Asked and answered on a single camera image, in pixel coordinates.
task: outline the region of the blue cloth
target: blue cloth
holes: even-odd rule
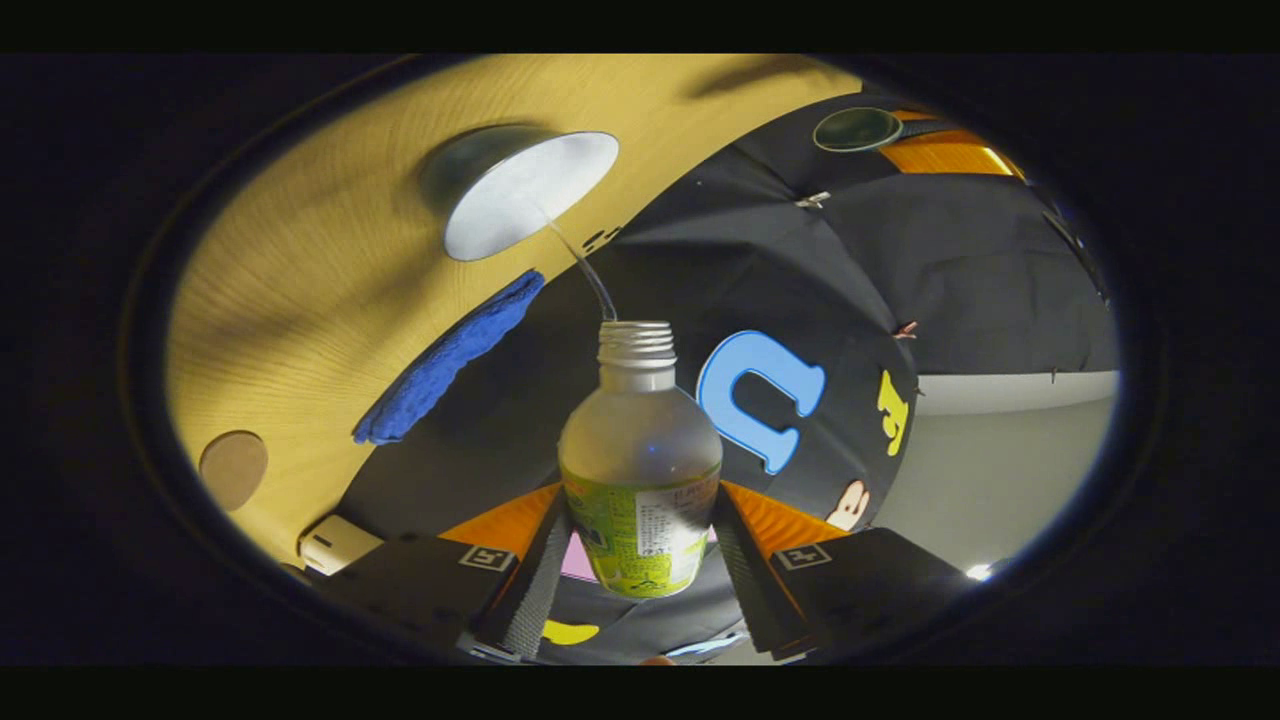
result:
[[[413,423],[435,407],[458,370],[489,352],[520,324],[544,283],[541,273],[529,270],[444,333],[361,418],[352,433],[356,442],[387,445],[404,439]]]

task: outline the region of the blue letter u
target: blue letter u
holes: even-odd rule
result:
[[[808,416],[818,407],[827,374],[805,365],[778,341],[759,332],[742,331],[724,338],[703,365],[698,378],[698,404],[724,438],[764,459],[764,471],[777,475],[800,445],[800,430],[776,432],[733,404],[733,386],[746,373],[755,373],[796,404],[796,414]]]

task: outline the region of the white connector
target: white connector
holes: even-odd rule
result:
[[[298,550],[307,568],[333,575],[380,544],[383,541],[378,537],[337,515],[329,515],[302,536]]]

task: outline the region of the plastic bottle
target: plastic bottle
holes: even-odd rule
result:
[[[600,324],[600,387],[570,415],[559,465],[600,584],[635,598],[687,588],[701,568],[723,447],[676,387],[664,322]]]

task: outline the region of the green label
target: green label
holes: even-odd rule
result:
[[[694,582],[719,487],[718,462],[667,486],[609,486],[561,473],[602,585],[627,597],[666,597]]]

